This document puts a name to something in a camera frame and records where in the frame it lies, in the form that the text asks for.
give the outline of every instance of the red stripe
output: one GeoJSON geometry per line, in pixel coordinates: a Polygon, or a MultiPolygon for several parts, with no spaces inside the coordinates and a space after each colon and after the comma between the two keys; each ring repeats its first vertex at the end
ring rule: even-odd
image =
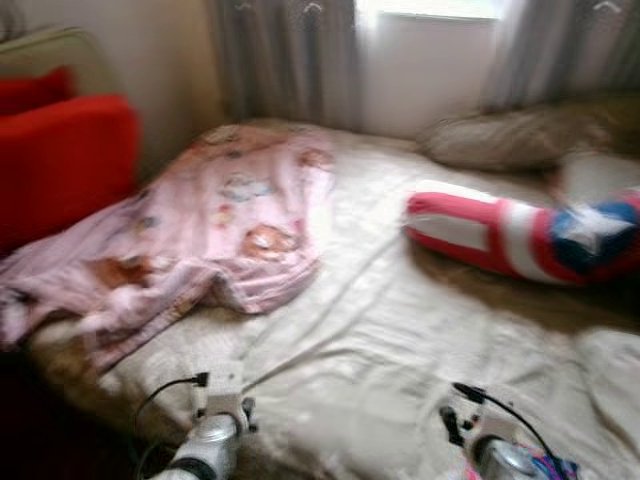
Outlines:
{"type": "Polygon", "coordinates": [[[586,278],[568,269],[556,260],[553,246],[551,245],[551,220],[555,211],[550,208],[542,208],[533,220],[531,230],[531,245],[534,258],[538,265],[549,275],[566,280],[571,283],[583,285],[586,278]]]}
{"type": "Polygon", "coordinates": [[[495,202],[487,203],[447,193],[416,193],[409,199],[407,213],[438,213],[489,224],[495,216],[495,202]]]}
{"type": "Polygon", "coordinates": [[[620,202],[625,202],[635,208],[636,213],[640,216],[640,193],[637,192],[627,192],[623,195],[620,202]]]}
{"type": "Polygon", "coordinates": [[[507,258],[507,251],[504,245],[504,235],[502,234],[502,225],[504,225],[505,221],[505,210],[511,202],[512,200],[506,198],[501,198],[496,202],[494,214],[491,218],[491,222],[488,225],[489,251],[493,255],[496,269],[498,271],[504,272],[514,277],[524,278],[511,266],[511,263],[507,258]]]}
{"type": "Polygon", "coordinates": [[[477,265],[478,267],[484,268],[486,270],[505,273],[497,269],[495,261],[490,252],[476,250],[475,248],[463,247],[454,243],[445,242],[444,240],[438,240],[432,237],[428,237],[420,233],[415,228],[407,227],[406,231],[407,235],[409,235],[410,238],[431,250],[444,253],[445,255],[448,255],[452,258],[477,265]]]}
{"type": "Polygon", "coordinates": [[[412,197],[408,212],[413,215],[439,214],[453,218],[464,218],[484,224],[487,232],[487,251],[464,247],[455,243],[432,238],[417,229],[408,227],[407,233],[422,245],[450,257],[477,265],[486,270],[515,275],[507,261],[500,235],[500,215],[506,200],[494,203],[456,197],[441,193],[424,193],[412,197]]]}
{"type": "Polygon", "coordinates": [[[606,267],[597,267],[589,275],[590,283],[608,282],[624,273],[629,273],[640,269],[640,237],[636,234],[634,245],[630,247],[629,253],[621,255],[621,258],[606,267]]]}

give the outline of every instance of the black cable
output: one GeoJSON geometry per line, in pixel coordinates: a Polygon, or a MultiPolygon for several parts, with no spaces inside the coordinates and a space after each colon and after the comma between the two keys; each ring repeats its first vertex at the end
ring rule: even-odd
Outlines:
{"type": "Polygon", "coordinates": [[[179,385],[181,383],[197,383],[197,382],[198,382],[198,377],[181,378],[179,380],[172,380],[171,382],[165,383],[161,387],[158,387],[151,395],[149,395],[146,398],[146,400],[144,402],[142,402],[142,405],[140,405],[138,407],[138,409],[136,410],[136,413],[133,416],[133,433],[134,433],[134,435],[136,437],[138,436],[138,419],[140,418],[140,415],[142,415],[142,412],[144,411],[144,409],[147,408],[147,406],[149,406],[149,404],[151,402],[153,402],[154,398],[156,398],[160,393],[162,393],[167,388],[173,387],[174,385],[179,385]]]}
{"type": "Polygon", "coordinates": [[[160,440],[153,442],[151,445],[149,445],[144,453],[142,454],[142,457],[140,457],[140,461],[138,462],[138,466],[136,467],[136,473],[135,473],[135,480],[144,480],[144,464],[147,461],[147,458],[149,458],[149,455],[151,455],[151,452],[153,452],[156,448],[158,448],[160,445],[162,444],[162,442],[160,440]]]}
{"type": "Polygon", "coordinates": [[[527,429],[533,434],[533,436],[536,437],[538,442],[540,442],[540,445],[542,445],[544,453],[549,458],[551,458],[551,461],[553,462],[553,466],[555,467],[556,471],[558,472],[558,475],[560,475],[562,480],[569,480],[569,478],[567,477],[567,475],[566,475],[566,473],[564,471],[564,467],[562,466],[562,463],[560,462],[560,459],[555,456],[555,454],[553,453],[553,451],[551,450],[549,445],[547,445],[547,443],[544,441],[542,436],[536,431],[535,428],[533,428],[533,425],[531,425],[522,415],[520,415],[518,412],[516,412],[514,409],[512,409],[508,405],[505,405],[504,403],[502,403],[497,398],[492,397],[491,395],[485,393],[484,391],[482,391],[482,390],[480,390],[478,388],[470,387],[469,385],[465,385],[463,383],[454,383],[453,387],[456,390],[458,390],[459,392],[461,392],[462,394],[464,394],[466,397],[468,397],[472,401],[477,402],[478,398],[482,398],[484,400],[488,400],[489,402],[491,402],[491,403],[497,405],[498,407],[502,408],[505,412],[509,413],[510,415],[512,415],[515,418],[517,418],[520,422],[522,422],[522,424],[525,427],[527,427],[527,429]]]}
{"type": "Polygon", "coordinates": [[[144,411],[145,408],[147,408],[147,406],[164,390],[166,390],[169,387],[173,387],[174,385],[180,385],[183,383],[192,383],[194,385],[197,385],[199,387],[206,387],[209,383],[209,373],[208,372],[202,372],[202,373],[198,373],[195,377],[191,377],[191,378],[181,378],[178,380],[172,380],[171,382],[167,382],[164,385],[161,385],[160,387],[158,387],[157,389],[154,390],[154,392],[149,395],[144,402],[142,402],[142,404],[138,407],[138,409],[136,410],[136,413],[133,415],[133,437],[131,435],[129,435],[129,448],[130,448],[130,454],[133,457],[133,459],[136,461],[137,463],[137,467],[136,467],[136,480],[139,480],[142,478],[143,475],[143,468],[144,468],[144,464],[147,461],[147,458],[149,457],[149,455],[151,454],[151,452],[153,450],[155,450],[156,448],[158,448],[159,445],[161,445],[163,442],[161,441],[157,441],[154,442],[153,444],[151,444],[149,447],[147,447],[147,449],[144,451],[144,453],[142,454],[142,457],[140,457],[140,459],[137,459],[137,452],[136,452],[136,448],[133,442],[133,439],[135,437],[138,436],[138,420],[140,419],[140,416],[142,415],[142,412],[144,411]]]}

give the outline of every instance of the pink blanket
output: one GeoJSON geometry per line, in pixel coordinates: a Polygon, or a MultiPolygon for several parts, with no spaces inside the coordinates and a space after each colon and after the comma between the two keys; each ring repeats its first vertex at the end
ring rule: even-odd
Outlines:
{"type": "Polygon", "coordinates": [[[247,313],[282,305],[317,269],[331,159],[312,131],[203,136],[137,196],[0,264],[0,343],[72,315],[104,371],[198,302],[247,313]]]}

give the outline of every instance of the gray curtain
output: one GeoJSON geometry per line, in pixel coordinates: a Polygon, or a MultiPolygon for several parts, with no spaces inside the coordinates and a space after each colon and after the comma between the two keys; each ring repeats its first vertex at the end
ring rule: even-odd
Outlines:
{"type": "Polygon", "coordinates": [[[640,0],[513,0],[485,107],[640,89],[640,0]]]}
{"type": "Polygon", "coordinates": [[[354,1],[209,1],[232,120],[360,129],[354,1]]]}

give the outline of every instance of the mattress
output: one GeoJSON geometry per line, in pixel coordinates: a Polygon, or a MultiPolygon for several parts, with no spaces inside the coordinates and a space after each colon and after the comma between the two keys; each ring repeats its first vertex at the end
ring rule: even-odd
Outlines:
{"type": "MultiPolygon", "coordinates": [[[[45,379],[126,430],[159,385],[240,360],[260,432],[244,439],[238,478],[345,480],[452,478],[463,458],[438,409],[460,402],[450,384],[461,381],[513,402],[582,478],[639,478],[639,325],[620,295],[481,272],[399,228],[424,180],[550,204],[541,178],[456,171],[412,142],[329,134],[333,237],[308,290],[265,316],[198,308],[100,377],[71,322],[50,324],[28,345],[45,379]]],[[[188,388],[158,397],[145,435],[180,441],[188,388]]]]}

